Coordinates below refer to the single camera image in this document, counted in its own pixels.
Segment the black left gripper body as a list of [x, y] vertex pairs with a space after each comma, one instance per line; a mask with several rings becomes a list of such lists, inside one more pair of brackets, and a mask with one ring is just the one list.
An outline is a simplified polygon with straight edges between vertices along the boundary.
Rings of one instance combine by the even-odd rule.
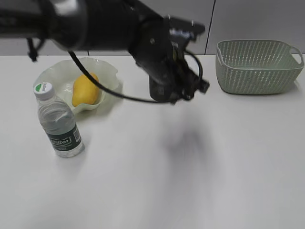
[[[190, 55], [197, 63], [199, 73], [196, 74], [188, 65], [185, 54]], [[167, 100], [171, 104], [175, 104], [179, 100], [190, 101], [194, 98], [194, 94], [199, 91], [205, 94], [210, 83], [203, 78], [203, 67], [199, 59], [188, 50], [181, 50], [177, 47], [173, 49], [173, 59], [170, 62], [172, 85], [172, 93]]]

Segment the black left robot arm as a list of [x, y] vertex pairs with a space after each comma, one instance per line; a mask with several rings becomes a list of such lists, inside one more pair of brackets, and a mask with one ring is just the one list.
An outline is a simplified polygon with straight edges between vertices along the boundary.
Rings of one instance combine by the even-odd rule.
[[185, 60], [187, 46], [205, 26], [173, 16], [161, 16], [139, 0], [3, 0], [0, 36], [27, 41], [35, 62], [47, 40], [67, 51], [80, 71], [99, 89], [117, 93], [90, 76], [77, 51], [127, 51], [149, 76], [151, 103], [190, 101], [206, 93], [203, 68], [195, 73]]

